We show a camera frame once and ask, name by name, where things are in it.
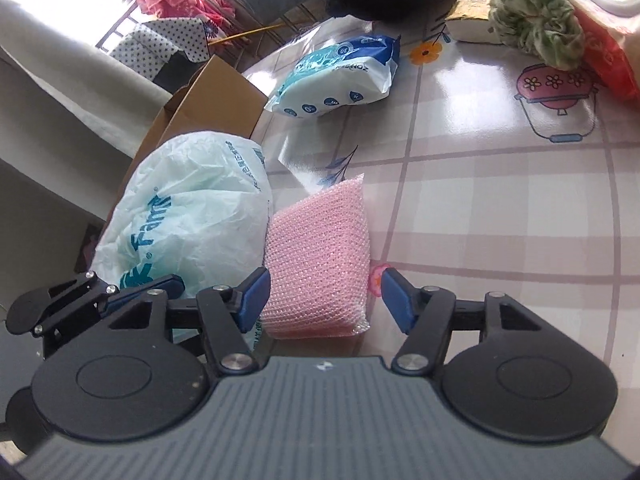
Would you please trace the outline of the white crumpled plastic bag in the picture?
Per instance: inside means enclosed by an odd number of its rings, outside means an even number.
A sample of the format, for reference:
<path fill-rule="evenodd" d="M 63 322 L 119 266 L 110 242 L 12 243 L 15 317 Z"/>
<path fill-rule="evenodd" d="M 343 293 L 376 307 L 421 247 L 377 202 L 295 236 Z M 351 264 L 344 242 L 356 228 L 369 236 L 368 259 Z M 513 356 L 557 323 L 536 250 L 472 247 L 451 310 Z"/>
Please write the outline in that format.
<path fill-rule="evenodd" d="M 182 134 L 134 170 L 91 269 L 119 288 L 175 274 L 186 298 L 236 286 L 264 262 L 271 214 L 259 144 L 221 132 Z"/>

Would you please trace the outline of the pink mesh sponge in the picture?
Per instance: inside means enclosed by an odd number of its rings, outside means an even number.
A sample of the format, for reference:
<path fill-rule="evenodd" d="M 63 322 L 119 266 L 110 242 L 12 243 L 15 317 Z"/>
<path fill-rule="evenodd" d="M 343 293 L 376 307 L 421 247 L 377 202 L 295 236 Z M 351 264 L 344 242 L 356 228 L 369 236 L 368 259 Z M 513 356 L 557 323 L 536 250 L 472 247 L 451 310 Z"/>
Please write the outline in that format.
<path fill-rule="evenodd" d="M 262 327 L 274 339 L 352 337 L 369 329 L 370 233 L 358 176 L 274 214 Z"/>

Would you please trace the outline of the brown cardboard box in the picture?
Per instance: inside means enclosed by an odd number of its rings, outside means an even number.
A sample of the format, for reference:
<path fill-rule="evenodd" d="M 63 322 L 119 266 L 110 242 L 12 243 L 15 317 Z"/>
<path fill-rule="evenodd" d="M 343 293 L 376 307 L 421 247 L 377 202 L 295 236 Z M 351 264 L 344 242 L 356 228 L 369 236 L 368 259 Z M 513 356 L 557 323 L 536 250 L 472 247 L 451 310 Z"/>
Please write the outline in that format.
<path fill-rule="evenodd" d="M 211 58 L 160 109 L 142 140 L 117 192 L 122 197 L 134 170 L 152 151 L 180 134 L 216 131 L 248 139 L 267 97 L 231 65 Z"/>

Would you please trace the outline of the white curtain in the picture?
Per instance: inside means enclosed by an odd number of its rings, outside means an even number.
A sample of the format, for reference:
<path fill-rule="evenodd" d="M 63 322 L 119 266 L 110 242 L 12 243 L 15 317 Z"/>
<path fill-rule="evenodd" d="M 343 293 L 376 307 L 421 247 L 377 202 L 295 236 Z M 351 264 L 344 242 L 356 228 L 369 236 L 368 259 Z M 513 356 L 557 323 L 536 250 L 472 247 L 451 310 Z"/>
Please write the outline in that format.
<path fill-rule="evenodd" d="M 1 0 L 1 47 L 21 70 L 86 127 L 134 156 L 170 94 L 96 47 Z"/>

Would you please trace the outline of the blue tissue pack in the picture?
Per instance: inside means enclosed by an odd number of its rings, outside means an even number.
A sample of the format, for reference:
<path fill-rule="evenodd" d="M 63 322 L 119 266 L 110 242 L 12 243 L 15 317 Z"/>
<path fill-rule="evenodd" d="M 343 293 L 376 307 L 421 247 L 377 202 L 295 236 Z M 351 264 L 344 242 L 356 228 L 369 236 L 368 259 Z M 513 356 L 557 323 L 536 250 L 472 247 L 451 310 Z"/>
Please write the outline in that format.
<path fill-rule="evenodd" d="M 293 118 L 366 105 L 390 94 L 400 39 L 361 35 L 303 56 L 270 96 L 265 110 Z"/>

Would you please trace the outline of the yellow stick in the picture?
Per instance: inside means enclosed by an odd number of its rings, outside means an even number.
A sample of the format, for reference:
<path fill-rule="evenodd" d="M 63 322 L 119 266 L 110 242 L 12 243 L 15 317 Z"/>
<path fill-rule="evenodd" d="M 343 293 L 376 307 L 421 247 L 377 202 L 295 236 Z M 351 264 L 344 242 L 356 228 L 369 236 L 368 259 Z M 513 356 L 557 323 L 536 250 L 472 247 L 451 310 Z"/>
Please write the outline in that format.
<path fill-rule="evenodd" d="M 257 34 L 265 34 L 266 32 L 273 32 L 274 30 L 277 30 L 286 26 L 288 25 L 285 23 L 277 23 L 269 26 L 262 26 L 255 29 L 246 30 L 245 32 L 239 32 L 238 34 L 234 34 L 231 36 L 221 37 L 215 40 L 208 40 L 207 45 L 209 47 L 215 47 L 217 44 L 228 44 L 233 40 L 241 40 Z"/>

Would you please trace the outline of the polka dot cloth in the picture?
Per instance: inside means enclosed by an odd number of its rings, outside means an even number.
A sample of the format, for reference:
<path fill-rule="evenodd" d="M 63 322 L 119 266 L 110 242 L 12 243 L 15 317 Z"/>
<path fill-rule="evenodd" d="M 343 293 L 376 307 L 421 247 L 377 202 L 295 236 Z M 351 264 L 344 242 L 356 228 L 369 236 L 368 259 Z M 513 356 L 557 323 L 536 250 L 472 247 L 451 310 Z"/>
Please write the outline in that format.
<path fill-rule="evenodd" d="M 176 54 L 204 63 L 210 54 L 204 23 L 198 18 L 160 18 L 139 24 L 111 50 L 111 57 L 148 79 Z"/>

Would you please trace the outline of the gold snack packet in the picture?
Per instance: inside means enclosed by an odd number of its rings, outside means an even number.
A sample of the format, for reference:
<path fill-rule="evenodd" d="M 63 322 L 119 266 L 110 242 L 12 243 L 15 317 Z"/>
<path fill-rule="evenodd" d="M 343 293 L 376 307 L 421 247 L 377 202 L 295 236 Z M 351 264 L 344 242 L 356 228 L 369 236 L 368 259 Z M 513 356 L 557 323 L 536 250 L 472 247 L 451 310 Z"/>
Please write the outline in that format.
<path fill-rule="evenodd" d="M 501 44 L 489 11 L 490 0 L 457 0 L 445 20 L 449 35 L 468 44 Z"/>

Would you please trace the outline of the green fabric scrunchie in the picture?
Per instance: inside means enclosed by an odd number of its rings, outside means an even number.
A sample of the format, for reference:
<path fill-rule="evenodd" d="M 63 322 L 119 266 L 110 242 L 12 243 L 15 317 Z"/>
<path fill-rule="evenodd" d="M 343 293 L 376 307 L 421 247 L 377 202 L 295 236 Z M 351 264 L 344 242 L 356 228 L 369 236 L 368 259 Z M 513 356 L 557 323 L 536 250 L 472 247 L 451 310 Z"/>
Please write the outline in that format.
<path fill-rule="evenodd" d="M 500 41 L 557 70 L 576 70 L 585 34 L 570 0 L 490 0 L 488 18 Z"/>

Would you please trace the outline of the large wet wipes pack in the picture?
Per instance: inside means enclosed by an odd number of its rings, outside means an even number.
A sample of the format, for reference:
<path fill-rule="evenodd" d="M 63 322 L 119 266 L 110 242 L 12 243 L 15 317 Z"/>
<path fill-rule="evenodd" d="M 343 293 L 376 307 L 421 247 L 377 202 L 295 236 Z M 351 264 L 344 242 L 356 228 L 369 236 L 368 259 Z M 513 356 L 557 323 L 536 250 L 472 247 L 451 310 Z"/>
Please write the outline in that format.
<path fill-rule="evenodd" d="M 639 0 L 570 0 L 585 33 L 584 62 L 621 100 L 639 99 Z"/>

